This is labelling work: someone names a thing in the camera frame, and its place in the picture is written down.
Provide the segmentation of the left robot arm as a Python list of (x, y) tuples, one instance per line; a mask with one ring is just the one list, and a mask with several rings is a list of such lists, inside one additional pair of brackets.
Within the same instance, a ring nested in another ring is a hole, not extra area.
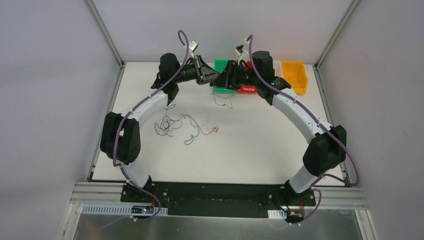
[(149, 174), (142, 169), (140, 152), (141, 127), (159, 110), (167, 107), (179, 92), (179, 83), (196, 81), (205, 85), (218, 78), (220, 72), (195, 55), (180, 63), (173, 53), (161, 56), (158, 72), (148, 95), (121, 113), (109, 112), (103, 122), (99, 148), (120, 169), (126, 182), (134, 187), (140, 202), (152, 198), (153, 189), (146, 185)]

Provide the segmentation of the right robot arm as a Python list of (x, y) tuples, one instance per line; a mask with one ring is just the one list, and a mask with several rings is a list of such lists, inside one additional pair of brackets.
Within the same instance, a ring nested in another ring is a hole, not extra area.
[(332, 126), (312, 113), (290, 84), (275, 74), (274, 62), (268, 51), (256, 51), (251, 56), (251, 66), (246, 61), (227, 62), (225, 69), (210, 85), (229, 90), (242, 86), (254, 87), (269, 105), (282, 112), (305, 138), (308, 147), (302, 157), (303, 165), (284, 184), (284, 200), (296, 205), (304, 198), (318, 179), (344, 162), (347, 157), (347, 132), (341, 126)]

